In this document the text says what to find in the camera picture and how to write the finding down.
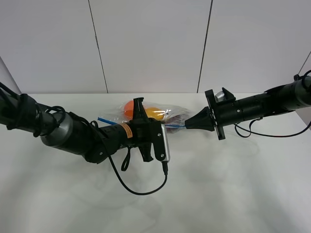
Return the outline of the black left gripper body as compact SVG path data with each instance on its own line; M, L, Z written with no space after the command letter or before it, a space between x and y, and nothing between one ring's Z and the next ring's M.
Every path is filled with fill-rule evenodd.
M133 99L133 118L130 127L133 132L133 143L139 148L144 162L151 162L151 147L154 147L155 158L162 161L162 132L161 123L148 118L143 107L144 98Z

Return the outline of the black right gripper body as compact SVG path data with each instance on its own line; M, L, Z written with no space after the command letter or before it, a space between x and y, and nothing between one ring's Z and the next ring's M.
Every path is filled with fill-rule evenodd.
M232 105L234 101L236 100L235 96L230 91L225 89L224 87L222 88L221 91L225 93L225 97L226 97L226 99L222 102L216 102L215 94L212 89L205 91L205 96L208 101L210 113L215 120L215 129L216 129L219 140L225 139L225 133L223 129L225 123L224 123L224 120L222 119L222 113L224 111L228 111L230 108L230 105Z

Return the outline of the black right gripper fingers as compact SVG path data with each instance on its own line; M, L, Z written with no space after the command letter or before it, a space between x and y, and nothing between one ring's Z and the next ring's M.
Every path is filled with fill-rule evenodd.
M199 129L206 131L215 131L215 120L207 106L193 117L185 120L186 129Z

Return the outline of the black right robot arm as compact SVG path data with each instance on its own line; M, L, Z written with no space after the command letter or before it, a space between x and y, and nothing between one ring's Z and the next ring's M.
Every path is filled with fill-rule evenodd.
M277 86L262 94L243 99L227 89L214 94L205 92L208 106L185 121L187 129L216 131L219 140L225 139L224 126L249 120L282 115L311 106L311 77L308 73L294 76L294 82Z

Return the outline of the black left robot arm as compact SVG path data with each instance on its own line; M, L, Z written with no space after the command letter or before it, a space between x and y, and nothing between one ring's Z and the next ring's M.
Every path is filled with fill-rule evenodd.
M129 122L99 127L96 121L66 112L61 106L46 106L27 94L17 94L0 85L0 122L8 130L19 129L40 137L59 150L81 155L87 162L99 164L123 148L139 148L143 161L168 159L165 127L149 118L143 98L133 100L133 118Z

